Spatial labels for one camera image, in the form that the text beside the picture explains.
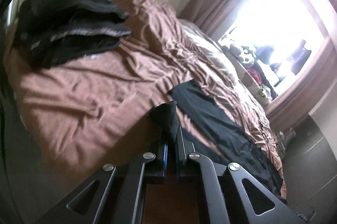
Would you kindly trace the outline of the beige pillow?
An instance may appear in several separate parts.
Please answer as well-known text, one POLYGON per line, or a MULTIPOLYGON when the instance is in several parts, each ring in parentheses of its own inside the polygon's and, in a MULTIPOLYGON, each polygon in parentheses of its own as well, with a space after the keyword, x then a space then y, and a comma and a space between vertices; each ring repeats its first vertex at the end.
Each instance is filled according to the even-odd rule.
POLYGON ((216 42, 203 33, 194 23, 178 19, 185 34, 223 72, 233 85, 239 84, 236 65, 225 55, 216 42))

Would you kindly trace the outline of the black pants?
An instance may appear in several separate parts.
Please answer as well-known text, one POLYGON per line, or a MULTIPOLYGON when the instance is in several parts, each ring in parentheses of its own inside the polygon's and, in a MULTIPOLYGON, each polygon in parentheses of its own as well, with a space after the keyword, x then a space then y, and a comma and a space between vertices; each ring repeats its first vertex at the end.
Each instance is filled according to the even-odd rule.
POLYGON ((203 92, 195 80, 177 85, 169 94, 173 98, 172 101, 152 108, 148 114, 151 121, 161 129, 167 142, 173 143, 181 131, 188 141, 194 143, 198 152, 219 164, 240 164, 276 197, 282 198, 283 179, 271 160, 244 130, 225 114, 214 99, 203 92), (181 127, 178 109, 187 114, 196 128, 215 144, 221 154, 208 148, 181 127))

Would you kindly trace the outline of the brown bed sheet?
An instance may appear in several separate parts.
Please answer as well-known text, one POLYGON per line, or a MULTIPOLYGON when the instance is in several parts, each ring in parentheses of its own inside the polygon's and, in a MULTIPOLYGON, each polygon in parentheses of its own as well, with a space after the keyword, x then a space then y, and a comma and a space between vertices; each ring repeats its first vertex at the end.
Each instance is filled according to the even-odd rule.
MULTIPOLYGON (((282 162, 265 111, 239 80, 229 78, 185 34, 174 8, 156 0, 109 0, 128 13, 119 46, 49 69, 33 69, 13 46, 4 66, 26 130, 43 160, 71 188, 107 160, 121 165, 156 138, 146 114, 169 91, 195 80, 271 160, 282 162)), ((281 196, 285 197, 283 180, 281 196)))

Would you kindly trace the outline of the plush toys on sill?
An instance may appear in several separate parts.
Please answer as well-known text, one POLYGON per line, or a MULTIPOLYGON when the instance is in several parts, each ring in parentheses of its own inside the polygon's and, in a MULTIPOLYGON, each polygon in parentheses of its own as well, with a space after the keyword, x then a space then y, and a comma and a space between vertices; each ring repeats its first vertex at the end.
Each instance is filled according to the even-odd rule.
POLYGON ((239 43, 228 38, 221 39, 219 46, 233 64, 239 80, 262 107, 271 104, 278 95, 266 79, 254 52, 248 47, 241 46, 239 43))

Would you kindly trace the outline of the stack of folded dark clothes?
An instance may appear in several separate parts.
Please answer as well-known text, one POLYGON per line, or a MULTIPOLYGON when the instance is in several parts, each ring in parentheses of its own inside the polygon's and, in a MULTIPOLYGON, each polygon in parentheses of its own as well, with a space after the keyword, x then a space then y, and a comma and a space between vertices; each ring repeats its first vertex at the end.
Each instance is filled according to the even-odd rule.
POLYGON ((128 13, 109 0, 25 0, 13 46, 33 69, 110 51, 131 35, 128 13))

